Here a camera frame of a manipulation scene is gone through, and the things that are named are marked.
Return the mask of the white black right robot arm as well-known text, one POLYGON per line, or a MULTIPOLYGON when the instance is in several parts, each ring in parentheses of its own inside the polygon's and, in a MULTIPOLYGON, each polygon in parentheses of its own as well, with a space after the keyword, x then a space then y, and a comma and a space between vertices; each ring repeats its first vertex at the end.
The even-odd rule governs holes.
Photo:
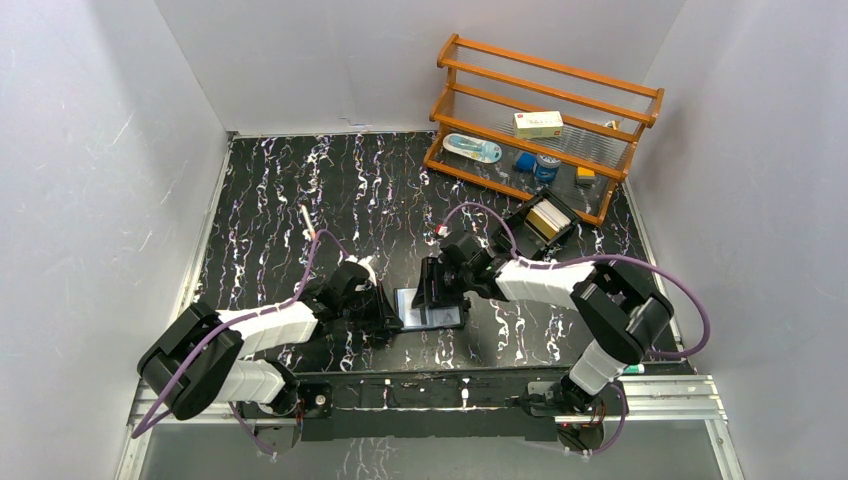
POLYGON ((441 242, 438 256, 422 260, 410 306, 422 314, 462 309, 469 291, 485 299, 574 308, 591 333, 590 344, 558 382, 529 383, 516 399, 536 416, 590 413, 603 390, 649 354, 674 314, 670 301, 629 257, 555 267, 453 232, 441 242))

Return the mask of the black leather card holder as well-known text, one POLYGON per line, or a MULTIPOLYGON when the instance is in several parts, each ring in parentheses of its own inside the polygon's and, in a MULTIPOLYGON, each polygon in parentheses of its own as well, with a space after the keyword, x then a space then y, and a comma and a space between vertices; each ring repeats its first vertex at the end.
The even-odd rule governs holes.
POLYGON ((448 307, 413 308, 414 295, 413 288, 394 290, 395 306, 402 323, 402 332, 461 329, 465 326, 471 307, 468 299, 448 307))

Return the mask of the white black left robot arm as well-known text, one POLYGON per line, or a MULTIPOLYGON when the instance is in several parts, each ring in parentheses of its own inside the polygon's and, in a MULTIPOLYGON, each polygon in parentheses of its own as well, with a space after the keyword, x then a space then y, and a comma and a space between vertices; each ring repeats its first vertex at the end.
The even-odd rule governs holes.
POLYGON ((290 416, 310 405, 305 387, 287 367, 259 353, 306 344, 340 327, 387 334, 402 326, 372 269, 349 258, 329 278, 309 282, 285 308, 216 311, 204 302, 191 304, 142 355, 137 372, 178 420, 216 402, 254 403, 290 416))

